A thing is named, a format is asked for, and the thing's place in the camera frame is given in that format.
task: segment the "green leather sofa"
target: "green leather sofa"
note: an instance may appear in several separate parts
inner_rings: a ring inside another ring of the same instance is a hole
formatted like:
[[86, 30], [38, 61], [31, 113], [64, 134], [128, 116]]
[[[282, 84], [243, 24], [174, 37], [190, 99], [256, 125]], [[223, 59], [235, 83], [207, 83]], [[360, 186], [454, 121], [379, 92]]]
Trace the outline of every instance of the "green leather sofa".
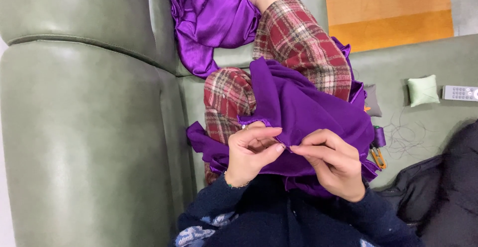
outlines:
[[[303, 2], [327, 30], [325, 0]], [[0, 35], [10, 45], [0, 101], [17, 247], [166, 246], [204, 187], [184, 133], [204, 124], [204, 81], [178, 60], [169, 0], [0, 0]], [[409, 131], [433, 131], [412, 155], [384, 153], [375, 186], [478, 116], [475, 103], [403, 109], [408, 78], [478, 85], [477, 48], [475, 35], [351, 55], [356, 78], [377, 84], [375, 124], [400, 115]], [[251, 55], [252, 44], [215, 50], [222, 67], [247, 68]]]

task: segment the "remote control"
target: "remote control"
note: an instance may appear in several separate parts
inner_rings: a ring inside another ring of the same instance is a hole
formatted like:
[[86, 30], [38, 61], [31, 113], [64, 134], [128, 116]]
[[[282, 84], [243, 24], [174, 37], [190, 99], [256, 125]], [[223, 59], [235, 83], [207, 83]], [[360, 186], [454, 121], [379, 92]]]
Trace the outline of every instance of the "remote control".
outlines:
[[445, 85], [442, 98], [444, 100], [478, 102], [478, 87]]

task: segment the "bracelet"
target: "bracelet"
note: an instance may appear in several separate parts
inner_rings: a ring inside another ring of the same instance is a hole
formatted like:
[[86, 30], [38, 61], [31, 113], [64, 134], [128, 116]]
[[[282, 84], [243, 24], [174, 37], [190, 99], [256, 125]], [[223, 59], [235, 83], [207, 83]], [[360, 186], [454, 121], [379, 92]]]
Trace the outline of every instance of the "bracelet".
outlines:
[[247, 183], [245, 183], [245, 184], [243, 184], [243, 185], [241, 185], [241, 186], [233, 186], [232, 184], [230, 184], [230, 183], [226, 182], [226, 184], [227, 184], [227, 185], [228, 185], [230, 188], [241, 188], [241, 187], [246, 187], [246, 186], [247, 186], [249, 183], [250, 183], [250, 181], [248, 181]]

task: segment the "red plaid fabric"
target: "red plaid fabric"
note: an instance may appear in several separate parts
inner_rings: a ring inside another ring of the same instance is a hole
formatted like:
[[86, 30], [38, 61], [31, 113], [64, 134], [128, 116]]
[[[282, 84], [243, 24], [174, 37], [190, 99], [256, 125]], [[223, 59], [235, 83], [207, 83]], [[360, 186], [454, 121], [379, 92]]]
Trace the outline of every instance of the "red plaid fabric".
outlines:
[[[278, 0], [262, 15], [254, 41], [253, 58], [274, 59], [307, 77], [319, 91], [345, 101], [350, 94], [351, 74], [344, 55], [317, 24], [300, 0]], [[240, 68], [222, 68], [204, 85], [206, 132], [225, 145], [241, 129], [237, 115], [251, 116], [256, 100], [250, 75]], [[206, 182], [218, 174], [205, 163]]]

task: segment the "sweater sleeve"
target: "sweater sleeve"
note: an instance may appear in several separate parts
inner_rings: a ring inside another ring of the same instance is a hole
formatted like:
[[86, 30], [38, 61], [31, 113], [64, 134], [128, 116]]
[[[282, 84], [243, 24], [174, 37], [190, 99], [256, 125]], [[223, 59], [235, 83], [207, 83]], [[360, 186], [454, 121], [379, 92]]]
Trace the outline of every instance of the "sweater sleeve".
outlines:
[[421, 239], [400, 220], [391, 205], [371, 189], [356, 203], [341, 199], [348, 222], [381, 247], [422, 247]]
[[231, 188], [224, 174], [214, 183], [202, 189], [196, 199], [178, 218], [180, 233], [173, 239], [171, 247], [202, 246], [221, 226], [230, 223], [236, 204], [247, 187]]

